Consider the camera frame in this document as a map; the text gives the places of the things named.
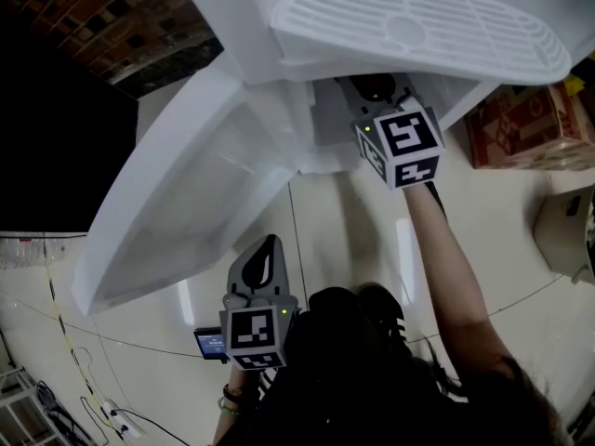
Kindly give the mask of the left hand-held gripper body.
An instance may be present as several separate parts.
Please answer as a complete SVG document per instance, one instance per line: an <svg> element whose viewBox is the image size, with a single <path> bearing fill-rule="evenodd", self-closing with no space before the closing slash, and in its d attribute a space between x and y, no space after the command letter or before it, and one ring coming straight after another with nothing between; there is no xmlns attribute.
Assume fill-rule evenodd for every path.
<svg viewBox="0 0 595 446"><path fill-rule="evenodd" d="M284 344L298 315L281 239L270 234L231 264L219 313L226 355L244 371L284 368Z"/></svg>

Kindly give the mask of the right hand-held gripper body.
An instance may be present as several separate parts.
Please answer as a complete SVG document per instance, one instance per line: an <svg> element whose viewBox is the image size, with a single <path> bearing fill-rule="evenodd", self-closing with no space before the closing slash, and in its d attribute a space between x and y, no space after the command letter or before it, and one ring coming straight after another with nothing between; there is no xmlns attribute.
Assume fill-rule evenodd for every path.
<svg viewBox="0 0 595 446"><path fill-rule="evenodd" d="M361 156L391 190L434 179L445 152L433 109L404 73L340 77Z"/></svg>

